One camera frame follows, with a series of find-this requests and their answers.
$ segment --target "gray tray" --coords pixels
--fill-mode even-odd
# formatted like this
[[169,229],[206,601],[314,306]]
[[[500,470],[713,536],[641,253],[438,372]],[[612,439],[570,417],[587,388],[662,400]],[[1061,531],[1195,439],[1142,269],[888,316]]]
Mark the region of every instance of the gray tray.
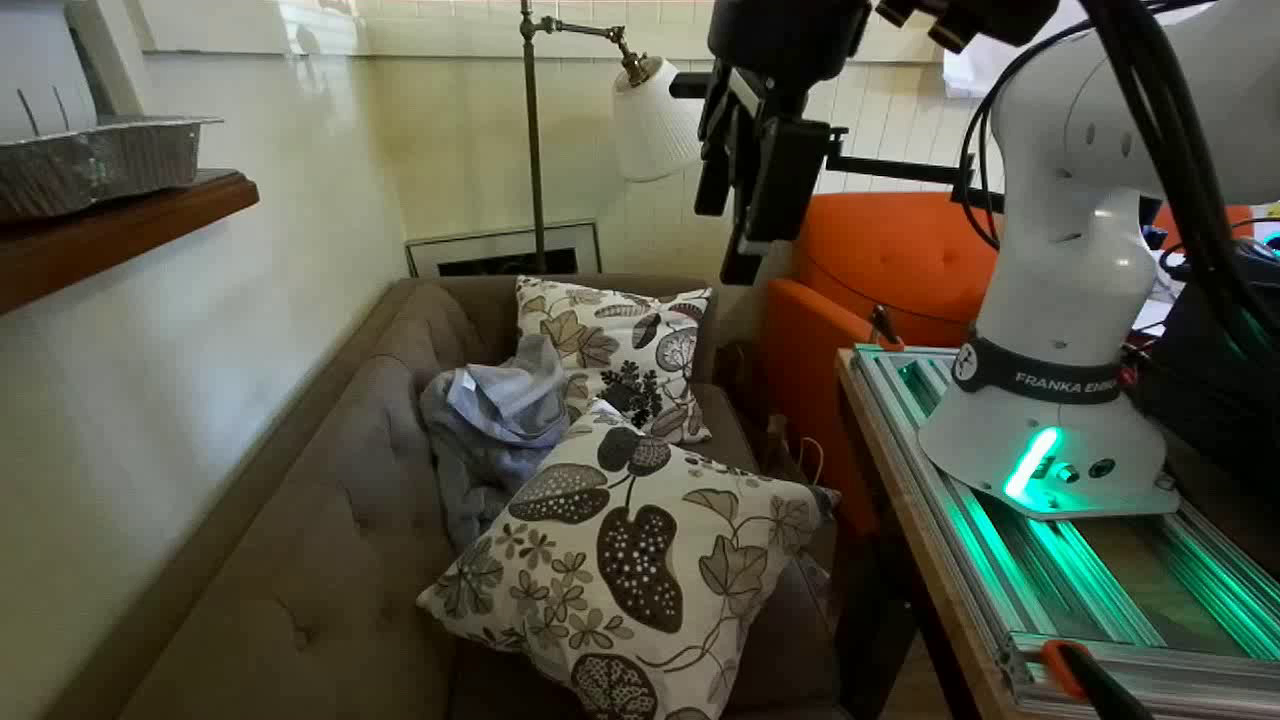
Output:
[[196,119],[120,119],[0,142],[0,222],[54,220],[106,200],[196,183]]

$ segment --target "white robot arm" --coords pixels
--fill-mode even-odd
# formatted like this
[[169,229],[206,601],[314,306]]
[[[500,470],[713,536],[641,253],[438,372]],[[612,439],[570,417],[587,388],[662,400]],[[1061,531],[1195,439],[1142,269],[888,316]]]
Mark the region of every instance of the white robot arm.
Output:
[[[1167,19],[1221,186],[1280,195],[1280,2]],[[978,339],[921,443],[1030,515],[1172,510],[1164,437],[1120,396],[1120,346],[1155,269],[1138,195],[1164,195],[1091,31],[1034,58],[997,104],[1005,249]]]

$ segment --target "gray couch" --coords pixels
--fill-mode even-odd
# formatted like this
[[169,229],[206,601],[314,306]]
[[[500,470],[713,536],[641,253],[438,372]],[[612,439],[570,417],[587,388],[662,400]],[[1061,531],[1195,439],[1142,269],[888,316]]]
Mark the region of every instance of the gray couch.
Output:
[[[418,392],[440,367],[511,346],[511,278],[387,287],[49,714],[585,714],[523,659],[468,648],[413,605],[454,559]],[[703,450],[752,464],[725,392],[702,385],[702,400],[715,433]],[[810,571],[790,571],[759,612],[729,714],[835,714]]]

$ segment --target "lamp pole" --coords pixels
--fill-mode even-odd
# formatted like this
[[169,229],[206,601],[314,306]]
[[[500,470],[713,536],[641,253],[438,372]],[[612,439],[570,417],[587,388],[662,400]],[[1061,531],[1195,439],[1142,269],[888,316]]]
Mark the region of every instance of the lamp pole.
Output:
[[545,142],[539,142],[539,119],[538,119],[538,57],[531,34],[538,19],[528,10],[528,0],[522,0],[522,34],[523,34],[523,117],[528,117],[528,186],[531,186],[531,254],[538,272],[547,272],[547,220],[545,220]]

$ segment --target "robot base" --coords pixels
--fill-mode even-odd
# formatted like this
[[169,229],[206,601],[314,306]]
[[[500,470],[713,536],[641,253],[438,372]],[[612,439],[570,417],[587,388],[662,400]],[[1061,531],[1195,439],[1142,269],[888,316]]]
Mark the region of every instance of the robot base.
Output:
[[1126,396],[1046,402],[1005,388],[954,388],[921,433],[923,454],[954,480],[1034,518],[1167,515],[1164,437]]

